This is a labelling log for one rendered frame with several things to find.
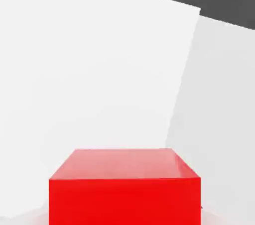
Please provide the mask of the small red cube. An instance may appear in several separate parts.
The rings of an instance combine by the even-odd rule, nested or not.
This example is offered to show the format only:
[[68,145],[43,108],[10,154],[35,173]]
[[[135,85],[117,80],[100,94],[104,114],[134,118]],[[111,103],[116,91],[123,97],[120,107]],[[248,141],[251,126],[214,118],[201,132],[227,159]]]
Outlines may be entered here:
[[201,225],[201,178],[170,148],[77,149],[49,179],[49,225]]

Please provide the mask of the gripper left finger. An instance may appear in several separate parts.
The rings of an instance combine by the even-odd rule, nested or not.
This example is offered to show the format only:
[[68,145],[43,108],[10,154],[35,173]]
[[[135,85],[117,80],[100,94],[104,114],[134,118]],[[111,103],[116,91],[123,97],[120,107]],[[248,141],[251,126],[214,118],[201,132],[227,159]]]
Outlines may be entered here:
[[32,210],[8,219],[5,221],[5,225],[49,225],[48,208]]

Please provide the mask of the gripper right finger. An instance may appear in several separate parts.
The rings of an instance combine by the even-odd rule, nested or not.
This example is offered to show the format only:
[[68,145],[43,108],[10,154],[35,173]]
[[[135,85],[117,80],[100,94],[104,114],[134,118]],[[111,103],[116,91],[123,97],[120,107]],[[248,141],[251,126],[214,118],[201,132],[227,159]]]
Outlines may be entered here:
[[237,225],[237,215],[219,213],[202,204],[201,225]]

